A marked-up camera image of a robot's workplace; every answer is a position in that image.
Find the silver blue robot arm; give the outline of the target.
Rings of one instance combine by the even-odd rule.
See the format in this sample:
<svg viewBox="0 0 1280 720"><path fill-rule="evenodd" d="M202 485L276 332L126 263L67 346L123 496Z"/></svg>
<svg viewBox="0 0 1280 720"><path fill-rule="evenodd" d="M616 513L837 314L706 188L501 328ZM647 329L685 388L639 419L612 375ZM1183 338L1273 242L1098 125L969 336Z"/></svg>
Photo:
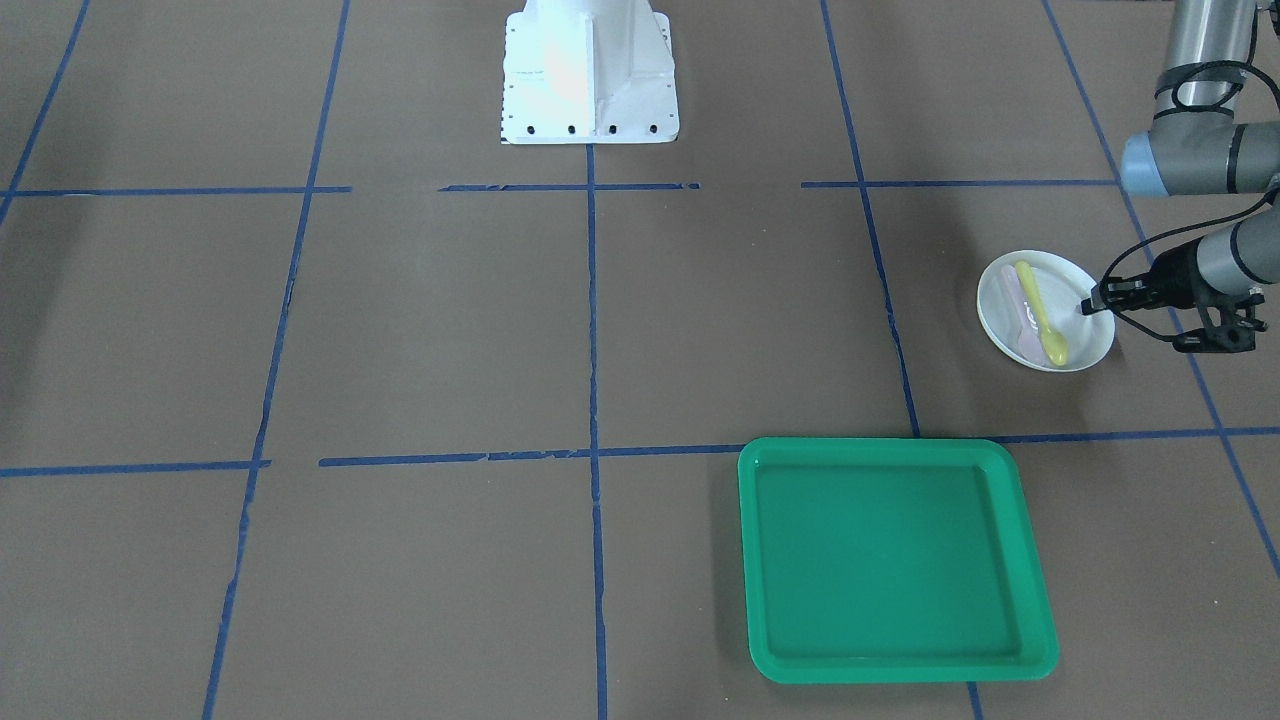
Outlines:
<svg viewBox="0 0 1280 720"><path fill-rule="evenodd" d="M1277 123L1242 123L1260 22L1254 1L1178 1L1149 128L1125 143L1121 184L1151 197L1277 192ZM1106 275L1082 302L1111 310L1247 301L1277 282L1277 210L1234 222L1157 258L1134 279Z"/></svg>

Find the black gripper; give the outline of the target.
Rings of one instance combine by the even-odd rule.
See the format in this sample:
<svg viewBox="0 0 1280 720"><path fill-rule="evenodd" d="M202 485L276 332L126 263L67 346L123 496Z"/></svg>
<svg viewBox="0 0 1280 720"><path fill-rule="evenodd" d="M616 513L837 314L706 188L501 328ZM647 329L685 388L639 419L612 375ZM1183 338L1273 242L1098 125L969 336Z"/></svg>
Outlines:
<svg viewBox="0 0 1280 720"><path fill-rule="evenodd" d="M1148 272L1132 278L1106 277L1100 283L1100 296L1091 293L1078 304L1083 316L1134 310L1174 307L1192 309L1201 273L1194 252L1162 252Z"/></svg>

